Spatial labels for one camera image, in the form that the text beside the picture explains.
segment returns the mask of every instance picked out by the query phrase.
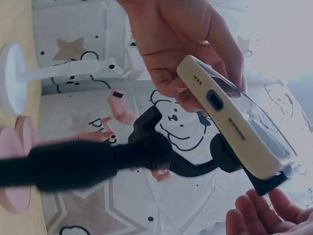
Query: black phone holder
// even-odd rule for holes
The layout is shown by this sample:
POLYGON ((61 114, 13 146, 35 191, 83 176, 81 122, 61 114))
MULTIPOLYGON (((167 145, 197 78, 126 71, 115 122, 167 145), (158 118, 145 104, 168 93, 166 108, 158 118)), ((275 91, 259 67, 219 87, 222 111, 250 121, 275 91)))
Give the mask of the black phone holder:
POLYGON ((267 180, 256 178, 243 166, 222 134, 217 134, 213 138, 210 144, 210 151, 213 160, 221 170, 231 173, 243 169, 259 196, 267 194, 287 180, 283 172, 267 180))
MULTIPOLYGON (((147 136, 156 131, 155 127, 161 119, 162 114, 156 106, 149 108, 135 121, 134 132, 128 138, 129 143, 146 139, 147 136)), ((260 196, 270 192, 287 180, 283 172, 267 180, 260 180, 253 176, 240 162, 222 134, 217 134, 213 138, 210 144, 210 152, 212 160, 199 165, 192 164, 184 157, 174 152, 169 163, 169 170, 183 177, 197 177, 207 174, 218 167, 227 173, 243 169, 260 196)))

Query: hand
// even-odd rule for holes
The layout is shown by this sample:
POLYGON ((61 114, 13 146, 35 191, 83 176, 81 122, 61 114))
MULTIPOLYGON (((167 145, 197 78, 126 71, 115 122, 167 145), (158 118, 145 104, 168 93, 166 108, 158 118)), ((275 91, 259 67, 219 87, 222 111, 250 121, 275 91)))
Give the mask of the hand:
POLYGON ((244 59, 224 20, 207 0, 120 0, 154 84, 187 111, 203 107, 176 73, 191 54, 246 90, 244 59))
POLYGON ((255 190, 236 200, 236 210, 226 215, 227 235, 311 235, 313 234, 313 208, 301 209, 279 189, 269 194, 272 211, 266 200, 255 190))

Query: phone case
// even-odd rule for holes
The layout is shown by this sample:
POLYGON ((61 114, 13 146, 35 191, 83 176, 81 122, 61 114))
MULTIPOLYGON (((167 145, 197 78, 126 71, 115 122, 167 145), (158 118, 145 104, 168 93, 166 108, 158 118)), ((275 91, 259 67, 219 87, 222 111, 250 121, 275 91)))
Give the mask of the phone case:
POLYGON ((251 174, 266 180, 290 167, 294 156, 280 159, 276 157, 268 148, 266 138, 260 138, 260 135, 255 132, 255 128, 253 129, 251 123, 248 122, 248 117, 230 100, 229 97, 233 99, 242 98, 242 95, 248 97, 241 93, 234 84, 227 80, 228 85, 235 89, 231 93, 226 93, 221 88, 223 84, 218 84, 217 81, 220 81, 216 79, 224 77, 191 55, 186 56, 181 62, 177 73, 211 116, 241 163, 251 174), (215 100, 214 104, 217 105, 212 105, 209 100, 211 103, 212 100, 215 100))

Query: lamp base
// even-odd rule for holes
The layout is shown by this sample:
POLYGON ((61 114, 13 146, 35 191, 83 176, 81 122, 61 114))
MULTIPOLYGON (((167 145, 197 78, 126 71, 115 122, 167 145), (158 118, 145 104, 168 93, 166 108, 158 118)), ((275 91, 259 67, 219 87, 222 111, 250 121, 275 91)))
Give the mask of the lamp base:
POLYGON ((0 102, 8 115, 20 115, 27 101, 27 83, 20 76, 26 71, 22 48, 18 44, 5 46, 0 54, 0 102))

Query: finger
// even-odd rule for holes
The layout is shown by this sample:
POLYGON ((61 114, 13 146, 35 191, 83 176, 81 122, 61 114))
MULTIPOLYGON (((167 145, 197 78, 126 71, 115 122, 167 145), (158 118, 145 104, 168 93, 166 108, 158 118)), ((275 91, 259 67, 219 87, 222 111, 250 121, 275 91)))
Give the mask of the finger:
POLYGON ((241 196, 236 200, 236 208, 241 212, 248 234, 267 235, 253 202, 248 196, 241 196))
POLYGON ((149 70, 150 76, 158 91, 165 96, 175 97, 177 93, 187 89, 184 82, 180 79, 173 79, 167 70, 149 70))
POLYGON ((211 65, 214 70, 219 72, 224 77, 228 78, 223 60, 221 60, 221 58, 218 56, 218 54, 215 52, 211 45, 204 46, 195 44, 195 46, 193 46, 191 50, 193 52, 193 56, 197 57, 202 62, 211 65))
POLYGON ((226 214, 227 235, 248 235, 243 215, 239 210, 230 210, 226 214))
POLYGON ((225 20, 210 6, 210 29, 207 35, 218 56, 224 61, 228 78, 242 89, 242 74, 244 73, 244 57, 232 37, 225 20))
POLYGON ((189 89, 177 94, 176 100, 178 104, 180 104, 180 106, 187 112, 194 113, 199 110, 204 110, 202 105, 189 89))
POLYGON ((304 221, 313 221, 313 208, 307 208, 300 212, 297 217, 297 224, 302 223, 304 221))
POLYGON ((142 55, 144 62, 149 70, 166 69, 176 71, 177 66, 188 54, 182 49, 167 49, 153 54, 142 55))
POLYGON ((248 92, 248 85, 246 83, 246 76, 244 74, 241 76, 241 90, 243 92, 248 92))
POLYGON ((303 213, 303 210, 300 207, 292 203, 292 201, 278 188, 275 188, 268 195, 275 211, 280 217, 295 224, 299 223, 299 215, 303 213))
POLYGON ((265 198, 258 196, 255 190, 249 190, 246 194, 253 202, 258 217, 268 233, 283 233, 295 226, 294 223, 283 222, 277 214, 269 208, 265 198))

